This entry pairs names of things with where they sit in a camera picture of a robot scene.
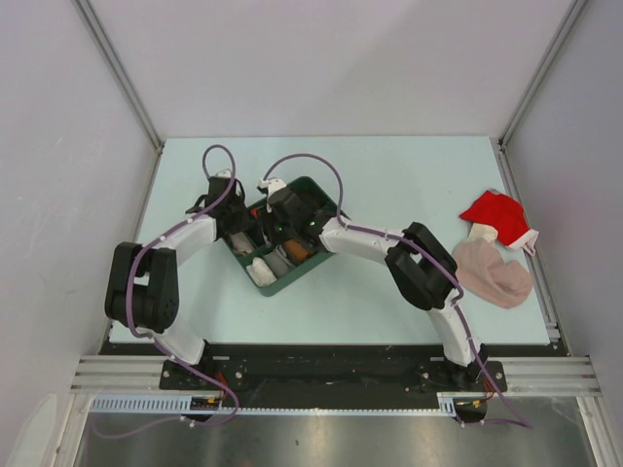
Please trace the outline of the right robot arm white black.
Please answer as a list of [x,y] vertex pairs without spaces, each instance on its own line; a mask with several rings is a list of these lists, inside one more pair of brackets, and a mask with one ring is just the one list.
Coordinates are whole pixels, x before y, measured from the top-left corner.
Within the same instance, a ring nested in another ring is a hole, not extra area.
[[287,186],[280,179],[258,184],[266,207],[258,214],[271,242],[293,239],[313,252],[349,254],[387,267],[400,295],[427,313],[441,339],[447,378],[460,389],[482,372],[481,343],[458,309],[463,291],[457,263],[423,224],[402,231],[357,226],[342,215]]

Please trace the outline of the green compartment organizer tray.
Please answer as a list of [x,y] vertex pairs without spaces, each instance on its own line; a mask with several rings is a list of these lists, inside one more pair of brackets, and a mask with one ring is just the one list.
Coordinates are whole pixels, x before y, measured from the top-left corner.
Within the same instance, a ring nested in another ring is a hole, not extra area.
[[[253,286],[264,297],[271,297],[277,294],[285,287],[300,279],[305,274],[311,272],[313,269],[332,257],[330,252],[323,251],[320,247],[311,245],[307,240],[303,241],[297,238],[296,235],[292,231],[288,230],[283,223],[278,224],[271,220],[267,211],[267,202],[263,198],[245,207],[242,220],[242,229],[236,233],[226,234],[224,241],[230,252],[234,255],[238,264],[242,267],[243,272],[245,272]],[[237,233],[245,233],[251,239],[255,246],[255,250],[251,254],[247,256],[239,256],[234,253],[230,243],[230,236]],[[256,257],[264,259],[265,255],[272,252],[276,246],[283,246],[283,243],[288,239],[295,239],[299,241],[308,249],[312,250],[314,255],[302,264],[297,264],[288,256],[289,259],[296,264],[296,268],[268,287],[261,288],[256,286],[247,273],[246,267],[249,266],[252,260]]]

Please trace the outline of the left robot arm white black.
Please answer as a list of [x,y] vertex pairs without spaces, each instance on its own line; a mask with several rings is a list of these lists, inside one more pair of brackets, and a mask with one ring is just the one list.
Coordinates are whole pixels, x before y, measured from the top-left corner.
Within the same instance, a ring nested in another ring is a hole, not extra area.
[[104,301],[106,316],[135,336],[148,337],[165,354],[198,365],[207,342],[179,314],[178,269],[204,247],[248,229],[253,218],[243,187],[230,170],[208,178],[208,192],[186,218],[152,246],[122,242],[113,260]]

